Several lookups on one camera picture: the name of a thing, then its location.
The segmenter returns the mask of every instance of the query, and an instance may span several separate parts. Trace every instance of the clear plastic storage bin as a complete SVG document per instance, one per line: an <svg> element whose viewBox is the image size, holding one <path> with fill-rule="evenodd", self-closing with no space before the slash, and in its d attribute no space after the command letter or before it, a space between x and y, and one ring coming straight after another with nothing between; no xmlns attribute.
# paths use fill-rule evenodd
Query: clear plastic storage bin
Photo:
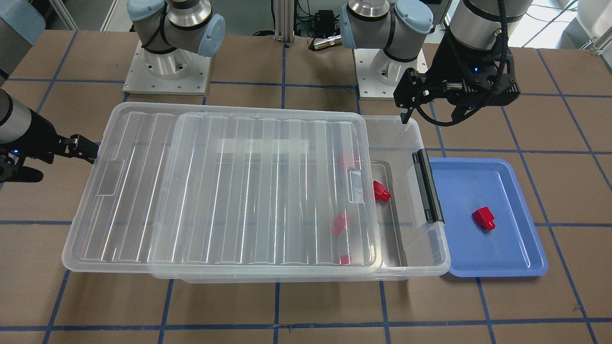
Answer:
<svg viewBox="0 0 612 344"><path fill-rule="evenodd" d="M419 129L398 123L123 103L105 130L63 262L73 271L193 283L443 274L443 224L425 218L412 160ZM375 201L375 179L390 202Z"/></svg>

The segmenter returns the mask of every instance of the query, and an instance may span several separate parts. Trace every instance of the red plastic part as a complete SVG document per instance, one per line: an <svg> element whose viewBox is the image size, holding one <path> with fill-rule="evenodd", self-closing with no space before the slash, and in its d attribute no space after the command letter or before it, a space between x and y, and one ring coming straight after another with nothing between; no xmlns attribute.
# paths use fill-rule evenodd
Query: red plastic part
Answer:
<svg viewBox="0 0 612 344"><path fill-rule="evenodd" d="M476 224L478 226L481 226L485 231L490 231L495 228L495 223L493 223L495 216L493 216L493 214L489 210L489 207L484 207L476 210L472 214L472 217L474 218L474 221L476 221Z"/></svg>
<svg viewBox="0 0 612 344"><path fill-rule="evenodd" d="M340 233L346 228L346 214L341 212L338 217L334 220L334 224L332 225L332 233L335 236L339 236Z"/></svg>
<svg viewBox="0 0 612 344"><path fill-rule="evenodd" d="M385 185L380 184L377 181L374 181L374 198L377 201L389 201L391 198L391 193L387 191L387 187Z"/></svg>
<svg viewBox="0 0 612 344"><path fill-rule="evenodd" d="M340 265L348 265L351 264L351 259L348 255L340 256Z"/></svg>

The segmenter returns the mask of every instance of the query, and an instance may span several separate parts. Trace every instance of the clear plastic lid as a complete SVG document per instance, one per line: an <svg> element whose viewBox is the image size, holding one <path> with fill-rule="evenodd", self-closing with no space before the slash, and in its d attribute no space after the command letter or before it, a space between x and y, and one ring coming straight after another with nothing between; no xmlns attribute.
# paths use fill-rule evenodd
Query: clear plastic lid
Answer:
<svg viewBox="0 0 612 344"><path fill-rule="evenodd" d="M177 276L370 274L382 262L372 182L357 114L123 103L64 264Z"/></svg>

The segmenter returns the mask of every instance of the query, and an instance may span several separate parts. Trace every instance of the bin handle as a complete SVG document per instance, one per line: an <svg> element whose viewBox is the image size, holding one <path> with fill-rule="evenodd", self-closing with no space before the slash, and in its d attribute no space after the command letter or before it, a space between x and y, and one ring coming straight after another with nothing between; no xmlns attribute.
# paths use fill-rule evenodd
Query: bin handle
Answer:
<svg viewBox="0 0 612 344"><path fill-rule="evenodd" d="M419 182L419 190L427 222L444 222L440 200L436 192L436 185L433 182L431 164L429 162L429 156L427 156L427 151L423 148L414 152L412 154L412 161L414 162L414 169Z"/></svg>

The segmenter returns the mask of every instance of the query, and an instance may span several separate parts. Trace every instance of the black cable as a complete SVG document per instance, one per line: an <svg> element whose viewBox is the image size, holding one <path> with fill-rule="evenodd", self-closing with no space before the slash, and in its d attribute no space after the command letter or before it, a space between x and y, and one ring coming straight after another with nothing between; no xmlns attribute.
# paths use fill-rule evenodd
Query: black cable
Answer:
<svg viewBox="0 0 612 344"><path fill-rule="evenodd" d="M311 16L311 17L314 17L312 15L312 12L310 11L310 0L306 0L306 5L308 6L308 15Z"/></svg>
<svg viewBox="0 0 612 344"><path fill-rule="evenodd" d="M261 30L261 31L257 31L256 33L254 33L253 36L274 36L274 31Z"/></svg>
<svg viewBox="0 0 612 344"><path fill-rule="evenodd" d="M166 21L166 15L167 15L166 10L167 9L168 9L168 4L164 2L162 15L159 20L159 25L157 26L157 29L155 30L155 32L153 32L153 35L151 35L151 38L145 44L142 44L140 46L141 48L146 49L146 47L148 47L153 42L155 37L163 30L163 25L164 25L164 22ZM166 42L165 35L162 35L162 39L166 44L168 44L168 42Z"/></svg>
<svg viewBox="0 0 612 344"><path fill-rule="evenodd" d="M534 38L536 38L539 34L542 33L542 31L546 30L546 28L552 24L555 20L557 20L557 18L559 18L563 13L565 13L566 11L569 10L571 5L574 5L576 2L578 2L578 0L573 0L572 2L570 2L569 4L567 4L567 6L565 6L565 8L563 8L563 10L556 16L553 18L553 20L551 20L548 24L546 24L540 31L538 31L535 35L533 35L533 37L531 37L525 44L523 44L521 46L521 48L524 48L527 44L529 44L532 40L534 40Z"/></svg>
<svg viewBox="0 0 612 344"><path fill-rule="evenodd" d="M296 2L297 2L297 6L300 8L300 10L301 10L301 11L302 11L304 14L307 14L307 15L308 15L308 16L310 16L310 17L314 17L314 16L313 16L313 15L310 13L310 3L309 3L309 2L308 2L308 12L306 12L306 11L304 10L304 8L302 7L302 4L300 4L300 0L296 0Z"/></svg>
<svg viewBox="0 0 612 344"><path fill-rule="evenodd" d="M454 119L454 120L452 120L450 122L440 122L440 121L437 121L437 120L429 117L429 115L426 114L423 111L423 109L421 109L420 105L417 105L416 106L417 112L427 122L429 122L431 124L434 124L434 125L438 125L440 127L450 127L452 125L459 124L459 123L465 121L466 119L470 118L471 116L473 116L475 113L477 113L483 107L485 107L487 105L487 102L489 101L489 99L491 99L491 97L493 96L493 94L498 91L499 81L501 80L501 77L502 77L502 75L503 75L503 73L504 73L504 71L506 69L506 58L508 56L508 18L506 17L506 6L504 5L504 0L498 0L498 7L499 7L499 16L501 17L501 33L500 33L500 35L502 35L502 53L501 53L501 56L499 58L499 66L498 66L497 74L495 75L495 80L493 81L493 84L491 85L491 88L489 89L489 91L487 92L485 97L482 99L482 101L476 107L474 107L472 110L470 110L470 112L464 114L463 117L461 117L460 119ZM420 98L421 94L422 94L422 92L418 92L417 93L417 99L416 99L417 103L419 101L419 98Z"/></svg>
<svg viewBox="0 0 612 344"><path fill-rule="evenodd" d="M529 13L525 13L525 15L527 17L533 18L533 19L535 19L537 21L543 21L544 23L552 23L554 21L554 20L544 20L544 19L536 18L536 17L532 16ZM566 20L557 20L557 21L554 21L554 22L555 23L571 23L571 21L566 21Z"/></svg>
<svg viewBox="0 0 612 344"><path fill-rule="evenodd" d="M276 30L276 16L274 15L274 0L270 0L270 11L272 12L272 25Z"/></svg>
<svg viewBox="0 0 612 344"><path fill-rule="evenodd" d="M563 8L561 8L561 7L552 7L552 6L544 6L544 5L536 5L536 4L531 4L529 6L544 7L545 9L553 9L553 10L563 10ZM568 11L572 11L572 12L575 12L577 10L578 10L578 7L574 7L572 9L568 9Z"/></svg>

